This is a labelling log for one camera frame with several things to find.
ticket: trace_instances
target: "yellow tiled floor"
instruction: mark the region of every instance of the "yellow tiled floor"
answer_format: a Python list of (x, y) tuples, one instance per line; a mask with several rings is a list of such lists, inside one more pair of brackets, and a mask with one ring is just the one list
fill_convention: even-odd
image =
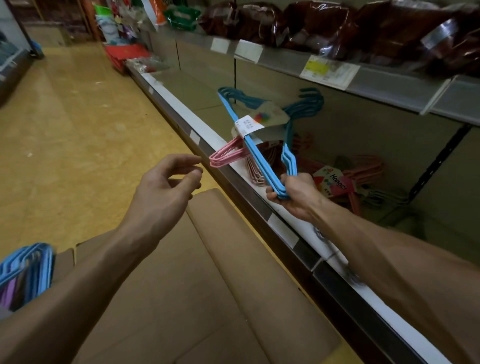
[[(144, 172), (190, 153), (99, 44), (44, 52), (0, 109), (0, 260), (38, 241), (60, 252), (114, 228)], [(215, 187), (204, 172), (200, 191)], [(324, 361), (360, 363), (344, 341)]]

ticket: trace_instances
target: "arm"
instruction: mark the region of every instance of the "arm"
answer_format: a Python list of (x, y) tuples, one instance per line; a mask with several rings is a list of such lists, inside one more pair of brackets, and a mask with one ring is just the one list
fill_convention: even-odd
[(393, 310), (455, 364), (480, 364), (480, 269), (412, 236), (379, 227), (321, 195), (309, 174), (282, 176), (290, 200), (267, 198), (311, 222)]
[[(175, 226), (199, 188), (197, 156), (165, 157), (147, 172), (108, 241), (61, 282), (1, 324), (0, 363), (70, 363), (110, 300)], [(183, 179), (171, 179), (185, 174)]]

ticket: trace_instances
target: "blank shelf label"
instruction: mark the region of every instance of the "blank shelf label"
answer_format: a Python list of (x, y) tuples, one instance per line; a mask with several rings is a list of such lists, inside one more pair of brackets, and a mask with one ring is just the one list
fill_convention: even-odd
[(264, 47), (260, 44), (240, 40), (235, 49), (235, 57), (257, 63), (262, 55)]
[(213, 52), (227, 54), (229, 45), (230, 45), (230, 41), (228, 39), (213, 38), (212, 46), (210, 47), (210, 50), (212, 50)]
[(359, 69), (360, 66), (356, 64), (332, 61), (311, 55), (300, 73), (300, 78), (346, 90)]

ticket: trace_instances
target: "brown cardboard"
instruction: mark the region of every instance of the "brown cardboard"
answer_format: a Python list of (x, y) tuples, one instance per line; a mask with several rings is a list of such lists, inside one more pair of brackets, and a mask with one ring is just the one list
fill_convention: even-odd
[(319, 363), (339, 336), (218, 189), (187, 213), (272, 363)]
[[(194, 196), (187, 212), (122, 284), (79, 364), (310, 364), (337, 346), (329, 323), (218, 190)], [(77, 264), (110, 233), (79, 244)]]
[(73, 249), (67, 249), (64, 252), (55, 255), (53, 263), (52, 283), (56, 284), (65, 278), (73, 270)]

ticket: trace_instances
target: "blue object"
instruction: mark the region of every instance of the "blue object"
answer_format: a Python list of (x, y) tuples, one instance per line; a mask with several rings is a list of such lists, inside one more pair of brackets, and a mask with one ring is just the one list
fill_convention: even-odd
[(24, 246), (0, 264), (0, 287), (26, 270), (24, 304), (50, 287), (53, 250), (47, 243)]
[[(287, 168), (287, 174), (290, 176), (297, 175), (297, 161), (293, 153), (290, 151), (293, 140), (293, 120), (314, 116), (322, 109), (324, 105), (324, 98), (318, 89), (309, 87), (302, 88), (300, 91), (302, 94), (300, 94), (299, 97), (303, 100), (297, 101), (283, 108), (283, 111), (290, 117), (290, 120), (285, 125), (285, 140), (283, 143), (280, 160)], [(247, 96), (242, 91), (232, 87), (220, 88), (218, 90), (218, 95), (220, 96), (220, 100), (222, 100), (224, 106), (227, 108), (227, 111), (233, 121), (237, 121), (239, 118), (229, 103), (230, 99), (238, 100), (250, 109), (257, 109), (260, 107), (260, 105), (267, 101), (261, 98)], [(274, 174), (272, 167), (270, 167), (262, 153), (260, 153), (252, 138), (249, 135), (246, 135), (243, 140), (246, 147), (250, 150), (253, 159), (257, 163), (258, 168), (265, 176), (268, 184), (272, 186), (273, 190), (277, 193), (278, 198), (289, 198), (287, 191), (285, 190), (285, 186)]]

